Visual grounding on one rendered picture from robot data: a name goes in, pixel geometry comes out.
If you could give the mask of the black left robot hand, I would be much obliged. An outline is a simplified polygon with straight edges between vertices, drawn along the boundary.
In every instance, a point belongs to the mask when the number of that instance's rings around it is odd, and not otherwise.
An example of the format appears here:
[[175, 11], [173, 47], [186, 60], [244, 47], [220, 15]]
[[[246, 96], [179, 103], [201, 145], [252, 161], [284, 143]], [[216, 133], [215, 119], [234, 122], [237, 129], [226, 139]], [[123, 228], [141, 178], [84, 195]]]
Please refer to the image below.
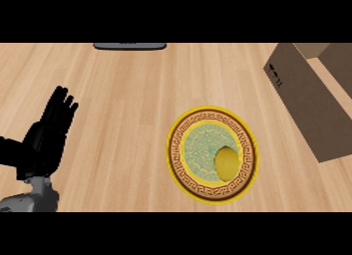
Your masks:
[[79, 104], [68, 89], [56, 87], [40, 117], [21, 141], [0, 136], [0, 164], [16, 168], [16, 179], [49, 177], [56, 171]]

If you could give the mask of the yellow patterned plate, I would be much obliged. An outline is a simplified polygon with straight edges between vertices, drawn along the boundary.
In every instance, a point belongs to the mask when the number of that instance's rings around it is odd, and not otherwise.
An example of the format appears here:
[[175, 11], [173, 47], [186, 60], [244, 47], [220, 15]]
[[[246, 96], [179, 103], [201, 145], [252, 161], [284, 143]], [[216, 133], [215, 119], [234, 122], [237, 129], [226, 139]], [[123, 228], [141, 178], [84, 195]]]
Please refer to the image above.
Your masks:
[[[235, 174], [222, 177], [216, 158], [235, 154]], [[167, 166], [179, 189], [197, 201], [222, 204], [247, 191], [257, 175], [257, 142], [247, 124], [229, 110], [203, 106], [176, 119], [167, 135]]]

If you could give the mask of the yellow bell pepper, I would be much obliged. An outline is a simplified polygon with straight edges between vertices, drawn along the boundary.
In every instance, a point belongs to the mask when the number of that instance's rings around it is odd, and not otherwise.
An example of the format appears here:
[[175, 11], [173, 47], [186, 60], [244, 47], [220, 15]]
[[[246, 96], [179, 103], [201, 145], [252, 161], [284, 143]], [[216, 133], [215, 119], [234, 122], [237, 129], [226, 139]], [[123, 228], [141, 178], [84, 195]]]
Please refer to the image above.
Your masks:
[[213, 165], [215, 165], [218, 178], [223, 182], [231, 181], [240, 169], [238, 153], [231, 147], [223, 146], [218, 150], [215, 159], [213, 159]]

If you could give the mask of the brown cardboard box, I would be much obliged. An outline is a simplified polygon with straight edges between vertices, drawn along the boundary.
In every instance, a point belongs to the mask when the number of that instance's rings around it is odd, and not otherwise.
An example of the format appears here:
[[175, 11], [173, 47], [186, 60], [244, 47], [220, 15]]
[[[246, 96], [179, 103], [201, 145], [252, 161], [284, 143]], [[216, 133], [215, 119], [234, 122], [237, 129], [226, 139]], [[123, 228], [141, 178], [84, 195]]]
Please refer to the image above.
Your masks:
[[293, 44], [277, 45], [263, 72], [317, 160], [351, 155], [352, 120]]

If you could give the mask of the dark grey flat appliance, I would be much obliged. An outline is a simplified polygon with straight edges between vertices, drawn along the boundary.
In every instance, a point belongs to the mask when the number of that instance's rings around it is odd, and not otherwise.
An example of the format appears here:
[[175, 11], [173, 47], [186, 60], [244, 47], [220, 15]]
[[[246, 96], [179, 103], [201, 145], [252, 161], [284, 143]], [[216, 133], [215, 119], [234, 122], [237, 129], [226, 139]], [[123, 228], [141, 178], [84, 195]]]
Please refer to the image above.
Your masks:
[[167, 43], [93, 43], [98, 50], [154, 51], [167, 47]]

